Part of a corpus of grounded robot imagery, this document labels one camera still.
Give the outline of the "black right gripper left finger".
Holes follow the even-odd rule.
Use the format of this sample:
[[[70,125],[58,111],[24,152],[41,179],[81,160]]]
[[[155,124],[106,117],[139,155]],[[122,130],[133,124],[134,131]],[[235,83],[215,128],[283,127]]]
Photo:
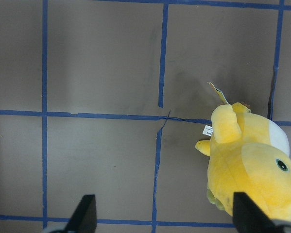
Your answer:
[[[84,195],[65,227],[66,233],[94,233],[97,228],[95,195]]]

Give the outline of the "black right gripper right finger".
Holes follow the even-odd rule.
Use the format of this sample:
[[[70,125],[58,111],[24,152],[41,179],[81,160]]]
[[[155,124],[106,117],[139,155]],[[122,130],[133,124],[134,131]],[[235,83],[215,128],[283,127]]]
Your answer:
[[[244,192],[233,195],[233,224],[239,233],[276,233],[276,226]]]

